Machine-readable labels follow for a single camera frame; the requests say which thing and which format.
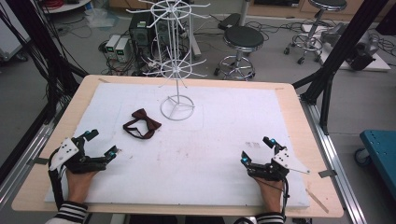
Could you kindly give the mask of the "thin wooden stick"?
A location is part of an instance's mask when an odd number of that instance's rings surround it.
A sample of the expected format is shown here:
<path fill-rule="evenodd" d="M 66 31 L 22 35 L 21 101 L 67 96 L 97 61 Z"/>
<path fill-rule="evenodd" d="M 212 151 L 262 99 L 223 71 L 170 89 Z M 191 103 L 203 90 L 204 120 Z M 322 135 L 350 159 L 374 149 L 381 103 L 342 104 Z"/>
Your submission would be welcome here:
<path fill-rule="evenodd" d="M 326 213 L 329 214 L 329 209 L 325 206 L 325 204 L 309 189 L 305 189 L 307 194 L 312 198 L 312 200 Z"/>

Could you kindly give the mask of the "black metal frame post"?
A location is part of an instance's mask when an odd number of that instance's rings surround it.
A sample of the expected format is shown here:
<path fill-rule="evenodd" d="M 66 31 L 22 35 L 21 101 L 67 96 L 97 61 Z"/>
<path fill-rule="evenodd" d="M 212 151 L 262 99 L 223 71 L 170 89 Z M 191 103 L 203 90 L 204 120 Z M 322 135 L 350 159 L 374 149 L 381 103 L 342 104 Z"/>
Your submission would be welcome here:
<path fill-rule="evenodd" d="M 309 84 L 308 89 L 301 94 L 301 99 L 309 105 L 314 105 L 318 97 L 323 94 L 319 127 L 326 135 L 329 134 L 328 117 L 333 78 L 348 54 L 352 52 L 355 45 L 367 31 L 369 26 L 375 21 L 388 1 L 389 0 L 364 0 L 319 70 L 292 84 L 295 89 Z"/>
<path fill-rule="evenodd" d="M 5 0 L 0 3 L 0 21 L 16 37 L 33 60 L 35 70 L 46 80 L 46 105 L 49 116 L 53 116 L 56 105 L 69 103 L 76 93 L 79 86 L 76 77 L 86 77 L 88 72 L 64 47 L 55 26 L 36 0 Z"/>

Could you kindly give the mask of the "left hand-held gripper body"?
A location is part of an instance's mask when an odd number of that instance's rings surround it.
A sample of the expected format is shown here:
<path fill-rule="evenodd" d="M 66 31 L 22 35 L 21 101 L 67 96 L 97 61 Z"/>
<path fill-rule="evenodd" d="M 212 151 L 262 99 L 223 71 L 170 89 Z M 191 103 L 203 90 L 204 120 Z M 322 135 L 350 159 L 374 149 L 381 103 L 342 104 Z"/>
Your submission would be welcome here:
<path fill-rule="evenodd" d="M 85 138 L 65 138 L 49 159 L 49 170 L 63 165 L 73 174 L 85 174 L 106 169 L 106 157 L 91 158 L 85 154 Z"/>

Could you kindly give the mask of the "grey machine on white board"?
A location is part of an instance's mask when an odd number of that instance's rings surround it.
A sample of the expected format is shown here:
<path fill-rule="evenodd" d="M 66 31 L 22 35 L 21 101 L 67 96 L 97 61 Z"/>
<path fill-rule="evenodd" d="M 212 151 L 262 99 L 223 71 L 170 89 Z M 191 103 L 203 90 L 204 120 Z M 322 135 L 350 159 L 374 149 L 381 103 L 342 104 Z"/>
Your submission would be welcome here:
<path fill-rule="evenodd" d="M 335 44 L 344 33 L 347 25 L 338 23 L 333 28 L 322 29 L 319 40 L 322 44 L 320 62 L 324 63 L 330 55 Z M 379 38 L 365 32 L 352 52 L 346 56 L 345 61 L 340 66 L 344 70 L 353 71 L 376 71 L 387 72 L 390 67 L 377 54 L 379 50 Z"/>

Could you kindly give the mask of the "tall chrome bar stool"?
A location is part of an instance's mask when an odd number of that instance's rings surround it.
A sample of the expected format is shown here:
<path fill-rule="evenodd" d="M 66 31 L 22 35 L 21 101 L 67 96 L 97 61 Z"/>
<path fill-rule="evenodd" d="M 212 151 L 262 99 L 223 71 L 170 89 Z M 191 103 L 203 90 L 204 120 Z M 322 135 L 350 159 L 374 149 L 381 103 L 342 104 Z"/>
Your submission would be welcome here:
<path fill-rule="evenodd" d="M 304 52 L 298 59 L 297 64 L 304 63 L 305 55 L 308 52 L 313 52 L 315 54 L 314 61 L 316 63 L 319 62 L 322 54 L 323 43 L 319 40 L 316 31 L 323 13 L 325 11 L 341 11 L 347 7 L 346 0 L 308 0 L 308 3 L 312 7 L 318 9 L 318 13 L 315 15 L 316 20 L 308 32 L 294 35 L 283 51 L 285 55 L 289 55 L 291 48 L 298 47 L 299 49 L 302 49 Z"/>

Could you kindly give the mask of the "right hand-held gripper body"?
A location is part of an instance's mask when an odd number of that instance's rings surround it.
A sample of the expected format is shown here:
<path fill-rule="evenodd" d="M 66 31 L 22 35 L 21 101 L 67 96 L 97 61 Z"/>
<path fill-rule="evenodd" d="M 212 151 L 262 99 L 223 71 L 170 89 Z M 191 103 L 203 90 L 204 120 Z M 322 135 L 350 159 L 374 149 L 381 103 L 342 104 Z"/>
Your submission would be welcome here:
<path fill-rule="evenodd" d="M 286 147 L 281 147 L 269 163 L 258 164 L 247 158 L 247 174 L 268 181 L 284 181 L 292 171 L 310 174 L 310 170 Z"/>

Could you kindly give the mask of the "person's right hand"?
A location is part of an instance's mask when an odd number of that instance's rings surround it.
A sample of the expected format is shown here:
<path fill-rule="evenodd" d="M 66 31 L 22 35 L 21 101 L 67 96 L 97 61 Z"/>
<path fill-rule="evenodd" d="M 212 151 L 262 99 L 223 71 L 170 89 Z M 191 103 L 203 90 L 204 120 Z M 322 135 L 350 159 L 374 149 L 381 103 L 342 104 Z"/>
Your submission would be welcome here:
<path fill-rule="evenodd" d="M 263 178 L 255 177 L 262 196 L 263 212 L 281 212 L 280 200 L 283 192 L 282 181 L 268 181 Z"/>

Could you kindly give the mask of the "grey bench power supply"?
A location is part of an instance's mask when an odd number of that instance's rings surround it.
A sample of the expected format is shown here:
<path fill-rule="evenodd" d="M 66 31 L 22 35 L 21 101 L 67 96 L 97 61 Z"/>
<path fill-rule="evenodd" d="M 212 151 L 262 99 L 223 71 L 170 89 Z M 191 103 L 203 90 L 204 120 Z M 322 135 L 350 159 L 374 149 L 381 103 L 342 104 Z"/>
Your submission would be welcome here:
<path fill-rule="evenodd" d="M 127 63 L 130 59 L 131 51 L 129 46 L 129 39 L 122 37 L 116 46 L 116 54 L 120 63 Z"/>
<path fill-rule="evenodd" d="M 120 35 L 113 35 L 110 37 L 110 39 L 107 41 L 105 45 L 106 56 L 110 60 L 117 59 L 116 46 L 118 45 L 119 40 L 120 40 Z"/>

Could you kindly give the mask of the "aluminium rail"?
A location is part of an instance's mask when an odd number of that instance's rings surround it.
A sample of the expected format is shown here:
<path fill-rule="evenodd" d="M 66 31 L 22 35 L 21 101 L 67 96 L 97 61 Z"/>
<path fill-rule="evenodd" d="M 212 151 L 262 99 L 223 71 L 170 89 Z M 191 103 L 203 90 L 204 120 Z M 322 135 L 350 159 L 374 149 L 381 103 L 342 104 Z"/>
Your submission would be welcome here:
<path fill-rule="evenodd" d="M 57 105 L 53 116 L 49 116 L 49 106 L 45 105 L 21 140 L 0 166 L 0 210 L 16 195 L 22 183 L 33 169 L 30 159 L 39 158 L 44 145 L 50 139 L 64 109 Z"/>
<path fill-rule="evenodd" d="M 320 112 L 315 105 L 301 101 L 301 105 L 311 125 L 314 136 L 318 139 L 319 150 L 321 151 L 328 171 L 332 174 L 330 178 L 335 185 L 336 192 L 341 199 L 341 205 L 352 224 L 367 224 L 366 218 L 361 210 L 361 206 L 351 187 L 344 167 L 339 159 L 332 139 L 319 125 Z"/>

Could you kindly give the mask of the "person's left hand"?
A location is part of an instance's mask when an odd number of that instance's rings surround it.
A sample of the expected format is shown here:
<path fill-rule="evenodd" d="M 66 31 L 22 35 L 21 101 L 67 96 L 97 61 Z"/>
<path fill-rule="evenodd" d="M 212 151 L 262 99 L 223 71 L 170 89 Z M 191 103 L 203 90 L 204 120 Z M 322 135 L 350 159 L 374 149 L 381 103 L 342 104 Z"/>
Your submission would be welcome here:
<path fill-rule="evenodd" d="M 90 185 L 95 175 L 96 172 L 73 174 L 71 171 L 67 170 L 67 200 L 74 203 L 84 203 L 88 196 Z"/>

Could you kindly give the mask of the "black flat box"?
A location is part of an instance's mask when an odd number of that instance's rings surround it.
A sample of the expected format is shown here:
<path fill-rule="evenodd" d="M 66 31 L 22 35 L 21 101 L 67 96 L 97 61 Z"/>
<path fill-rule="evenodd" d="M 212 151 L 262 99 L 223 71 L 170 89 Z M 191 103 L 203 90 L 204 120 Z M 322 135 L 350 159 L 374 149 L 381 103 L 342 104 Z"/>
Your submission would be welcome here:
<path fill-rule="evenodd" d="M 220 21 L 218 24 L 218 28 L 220 30 L 227 30 L 228 28 L 238 26 L 240 22 L 241 15 L 239 13 L 230 14 L 227 18 Z"/>

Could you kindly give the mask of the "black computer tower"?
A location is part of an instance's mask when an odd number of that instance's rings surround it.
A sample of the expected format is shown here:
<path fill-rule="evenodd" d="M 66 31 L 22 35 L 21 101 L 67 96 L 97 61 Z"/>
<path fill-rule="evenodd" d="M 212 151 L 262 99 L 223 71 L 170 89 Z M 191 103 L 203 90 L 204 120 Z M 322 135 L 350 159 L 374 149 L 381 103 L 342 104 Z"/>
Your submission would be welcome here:
<path fill-rule="evenodd" d="M 153 23 L 150 12 L 140 12 L 132 16 L 129 25 L 131 40 L 135 49 L 148 48 L 154 39 L 154 28 L 149 26 Z"/>

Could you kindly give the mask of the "black round stool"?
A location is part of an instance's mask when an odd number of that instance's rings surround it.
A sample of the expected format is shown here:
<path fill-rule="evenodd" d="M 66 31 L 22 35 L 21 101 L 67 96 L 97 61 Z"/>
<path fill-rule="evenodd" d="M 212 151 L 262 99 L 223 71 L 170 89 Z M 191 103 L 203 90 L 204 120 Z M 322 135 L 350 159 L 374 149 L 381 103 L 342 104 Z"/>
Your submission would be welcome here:
<path fill-rule="evenodd" d="M 224 32 L 225 44 L 236 51 L 235 55 L 224 57 L 217 65 L 214 75 L 224 75 L 224 79 L 233 78 L 248 80 L 255 77 L 255 68 L 244 54 L 257 51 L 262 47 L 264 38 L 254 28 L 246 26 L 233 26 Z"/>

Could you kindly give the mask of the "blue cart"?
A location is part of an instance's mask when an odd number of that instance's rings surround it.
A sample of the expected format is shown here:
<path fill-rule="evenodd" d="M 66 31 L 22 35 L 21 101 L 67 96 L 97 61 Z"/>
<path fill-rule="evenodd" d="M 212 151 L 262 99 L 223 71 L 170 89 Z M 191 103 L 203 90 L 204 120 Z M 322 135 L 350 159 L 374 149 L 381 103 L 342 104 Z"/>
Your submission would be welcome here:
<path fill-rule="evenodd" d="M 355 162 L 361 167 L 372 162 L 396 201 L 396 131 L 365 130 L 360 139 L 364 148 L 355 151 Z"/>

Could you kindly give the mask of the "dark red bow tie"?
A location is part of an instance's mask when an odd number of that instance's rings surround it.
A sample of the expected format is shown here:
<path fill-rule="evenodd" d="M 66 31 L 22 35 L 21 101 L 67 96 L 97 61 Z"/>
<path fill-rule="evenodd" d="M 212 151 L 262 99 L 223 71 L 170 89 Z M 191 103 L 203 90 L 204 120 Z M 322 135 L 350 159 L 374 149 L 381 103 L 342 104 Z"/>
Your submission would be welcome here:
<path fill-rule="evenodd" d="M 150 118 L 144 108 L 140 108 L 132 113 L 133 119 L 124 123 L 122 129 L 134 138 L 148 140 L 162 126 L 160 122 Z M 143 120 L 146 122 L 148 131 L 142 134 L 134 124 Z"/>

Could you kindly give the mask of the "white round table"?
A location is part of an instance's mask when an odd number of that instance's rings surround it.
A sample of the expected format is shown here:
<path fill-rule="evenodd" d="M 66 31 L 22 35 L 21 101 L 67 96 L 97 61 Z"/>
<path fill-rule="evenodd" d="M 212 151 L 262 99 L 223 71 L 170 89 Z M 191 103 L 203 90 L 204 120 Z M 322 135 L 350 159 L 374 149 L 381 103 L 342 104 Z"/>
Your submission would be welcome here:
<path fill-rule="evenodd" d="M 60 7 L 45 7 L 45 6 L 43 6 L 41 9 L 47 14 L 61 13 L 61 12 L 69 11 L 69 10 L 74 10 L 74 9 L 77 9 L 80 7 L 85 7 L 91 1 L 92 0 L 78 0 L 78 2 L 76 4 L 63 4 Z"/>

